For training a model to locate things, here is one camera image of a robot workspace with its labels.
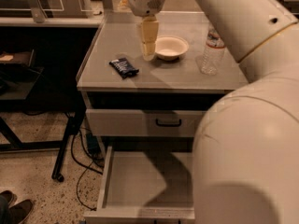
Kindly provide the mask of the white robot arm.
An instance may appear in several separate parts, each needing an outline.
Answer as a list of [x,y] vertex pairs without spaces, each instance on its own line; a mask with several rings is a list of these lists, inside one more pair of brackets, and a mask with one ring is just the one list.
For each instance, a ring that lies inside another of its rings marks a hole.
[[299,224],[298,20],[276,0],[195,0],[248,85],[193,142],[195,224]]

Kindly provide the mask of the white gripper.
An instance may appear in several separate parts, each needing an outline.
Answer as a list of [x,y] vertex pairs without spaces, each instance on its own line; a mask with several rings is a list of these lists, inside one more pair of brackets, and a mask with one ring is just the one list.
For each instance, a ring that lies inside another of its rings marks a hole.
[[130,8],[135,16],[143,17],[136,29],[140,39],[142,56],[145,61],[151,61],[155,56],[156,39],[159,31],[159,22],[155,16],[151,15],[155,15],[162,10],[164,1],[120,0],[118,4],[119,11],[127,11]]

